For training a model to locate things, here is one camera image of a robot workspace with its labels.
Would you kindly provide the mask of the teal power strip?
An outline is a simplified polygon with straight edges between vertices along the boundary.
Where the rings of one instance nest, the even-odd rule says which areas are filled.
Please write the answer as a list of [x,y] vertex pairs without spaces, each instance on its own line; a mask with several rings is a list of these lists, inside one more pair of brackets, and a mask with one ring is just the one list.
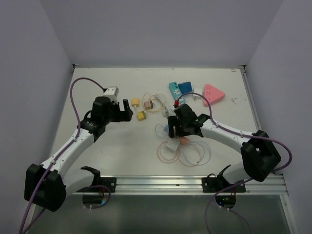
[[176,82],[170,82],[168,87],[174,100],[178,100],[178,98],[182,96],[182,92]]

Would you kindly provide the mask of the dark blue plug adapter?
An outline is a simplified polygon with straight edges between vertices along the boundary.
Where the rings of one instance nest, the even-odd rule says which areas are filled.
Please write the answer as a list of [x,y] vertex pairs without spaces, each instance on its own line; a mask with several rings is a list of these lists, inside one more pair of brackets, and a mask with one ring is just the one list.
[[178,87],[182,94],[190,93],[193,90],[192,84],[190,81],[179,83]]

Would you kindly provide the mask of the yellow usb charger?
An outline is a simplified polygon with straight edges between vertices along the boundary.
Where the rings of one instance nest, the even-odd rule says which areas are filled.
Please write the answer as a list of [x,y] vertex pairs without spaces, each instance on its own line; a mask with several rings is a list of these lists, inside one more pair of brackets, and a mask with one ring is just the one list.
[[139,100],[139,98],[134,97],[134,98],[132,99],[132,107],[136,108],[136,107],[139,107],[139,106],[140,106],[140,100]]

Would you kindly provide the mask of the light blue charger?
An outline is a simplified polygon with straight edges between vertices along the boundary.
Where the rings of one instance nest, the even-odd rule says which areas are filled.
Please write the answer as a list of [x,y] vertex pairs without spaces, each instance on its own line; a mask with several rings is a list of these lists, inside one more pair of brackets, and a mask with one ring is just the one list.
[[169,132],[169,126],[167,124],[164,126],[163,131],[165,131],[167,133]]

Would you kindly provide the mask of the pink triangular socket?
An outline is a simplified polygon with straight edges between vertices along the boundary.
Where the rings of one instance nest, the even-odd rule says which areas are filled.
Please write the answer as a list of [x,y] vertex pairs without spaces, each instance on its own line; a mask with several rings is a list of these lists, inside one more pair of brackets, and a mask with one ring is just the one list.
[[208,100],[210,105],[222,101],[225,97],[225,93],[223,91],[217,89],[210,84],[205,84],[203,89],[203,95]]

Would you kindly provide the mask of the beige pink plug adapter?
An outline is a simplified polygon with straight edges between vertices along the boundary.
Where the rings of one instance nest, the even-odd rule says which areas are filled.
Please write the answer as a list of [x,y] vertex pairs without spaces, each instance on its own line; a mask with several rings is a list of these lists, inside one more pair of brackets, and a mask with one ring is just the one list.
[[154,107],[154,103],[151,100],[145,101],[143,103],[143,107],[145,108],[145,110],[151,110]]

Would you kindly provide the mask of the white usb charger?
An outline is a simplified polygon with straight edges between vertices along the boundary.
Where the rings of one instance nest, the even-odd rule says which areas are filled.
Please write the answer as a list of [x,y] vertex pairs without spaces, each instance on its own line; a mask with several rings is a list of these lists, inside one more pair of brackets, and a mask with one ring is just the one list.
[[202,88],[194,88],[193,92],[194,92],[194,94],[192,94],[192,97],[194,100],[201,99],[201,96],[203,95],[203,89]]

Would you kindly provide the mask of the pink small charger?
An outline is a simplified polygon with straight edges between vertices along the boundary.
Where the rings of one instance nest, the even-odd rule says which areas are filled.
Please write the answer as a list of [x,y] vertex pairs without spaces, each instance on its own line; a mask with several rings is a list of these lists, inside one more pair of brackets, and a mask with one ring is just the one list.
[[182,145],[188,145],[190,143],[190,140],[186,137],[181,137],[179,141]]

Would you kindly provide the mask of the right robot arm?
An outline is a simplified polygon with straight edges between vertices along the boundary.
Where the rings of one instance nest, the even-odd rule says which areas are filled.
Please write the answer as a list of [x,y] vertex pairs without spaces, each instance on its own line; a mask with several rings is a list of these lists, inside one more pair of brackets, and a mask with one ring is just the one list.
[[199,136],[222,143],[241,154],[242,161],[226,166],[211,184],[229,191],[234,184],[253,179],[264,181],[281,161],[281,156],[264,131],[246,133],[222,126],[206,114],[196,115],[187,104],[175,108],[169,116],[169,137]]

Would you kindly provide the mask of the yellow plug adapter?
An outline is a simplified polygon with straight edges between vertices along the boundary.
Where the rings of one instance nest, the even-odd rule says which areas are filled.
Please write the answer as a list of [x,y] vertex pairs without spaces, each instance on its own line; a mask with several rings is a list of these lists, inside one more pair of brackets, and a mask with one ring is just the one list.
[[147,118],[148,113],[145,111],[140,111],[140,112],[137,112],[136,116],[139,121],[143,121]]

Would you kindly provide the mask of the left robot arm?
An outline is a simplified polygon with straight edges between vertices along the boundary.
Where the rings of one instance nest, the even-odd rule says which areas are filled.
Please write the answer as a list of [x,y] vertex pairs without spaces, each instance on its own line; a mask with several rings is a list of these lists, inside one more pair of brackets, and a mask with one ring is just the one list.
[[26,171],[24,199],[55,212],[66,197],[80,190],[92,192],[108,188],[100,178],[100,171],[83,166],[73,175],[67,172],[80,155],[92,146],[111,122],[129,122],[133,111],[127,99],[123,110],[108,97],[97,97],[73,135],[53,156],[40,165],[32,164]]

